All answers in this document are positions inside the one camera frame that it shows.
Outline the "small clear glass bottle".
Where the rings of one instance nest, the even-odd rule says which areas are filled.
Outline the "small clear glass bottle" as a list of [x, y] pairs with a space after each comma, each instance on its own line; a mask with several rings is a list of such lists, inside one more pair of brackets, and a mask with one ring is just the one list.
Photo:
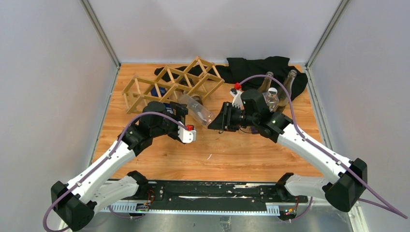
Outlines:
[[178, 97], [178, 103], [185, 104], [189, 115], [203, 127], [208, 127], [215, 118], [211, 111], [188, 94], [180, 95]]

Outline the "clear bottle with black label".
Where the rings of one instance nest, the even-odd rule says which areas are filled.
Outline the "clear bottle with black label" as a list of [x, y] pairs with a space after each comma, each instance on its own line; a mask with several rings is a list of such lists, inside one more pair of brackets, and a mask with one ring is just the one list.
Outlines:
[[271, 77], [274, 77], [273, 72], [267, 72], [264, 77], [264, 81], [262, 82], [261, 86], [257, 89], [260, 93], [267, 92], [271, 87]]

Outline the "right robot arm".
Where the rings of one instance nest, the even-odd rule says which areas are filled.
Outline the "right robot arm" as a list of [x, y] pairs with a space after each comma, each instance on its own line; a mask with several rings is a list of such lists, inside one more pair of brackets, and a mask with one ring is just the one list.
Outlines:
[[281, 112], [271, 112], [265, 95], [251, 89], [234, 90], [233, 103], [224, 102], [208, 129], [235, 132], [254, 127], [264, 138], [280, 144], [308, 161], [322, 177], [284, 174], [277, 182], [276, 195], [288, 202], [294, 196], [326, 199], [342, 212], [349, 212], [365, 191], [367, 164], [351, 160], [327, 148], [307, 135], [295, 121]]

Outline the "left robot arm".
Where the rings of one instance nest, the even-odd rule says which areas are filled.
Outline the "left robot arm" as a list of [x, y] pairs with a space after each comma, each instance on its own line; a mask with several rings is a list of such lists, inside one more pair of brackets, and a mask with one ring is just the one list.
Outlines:
[[67, 183], [56, 182], [51, 188], [52, 204], [43, 217], [44, 229], [51, 231], [47, 219], [52, 211], [75, 232], [86, 227], [102, 209], [123, 198], [144, 199], [148, 194], [148, 180], [138, 171], [132, 171], [112, 184], [106, 185], [105, 182], [151, 146], [156, 137], [167, 135], [183, 144], [195, 141], [193, 126], [185, 125], [186, 104], [171, 102], [170, 106], [174, 114], [168, 112], [163, 103], [150, 102], [94, 163]]

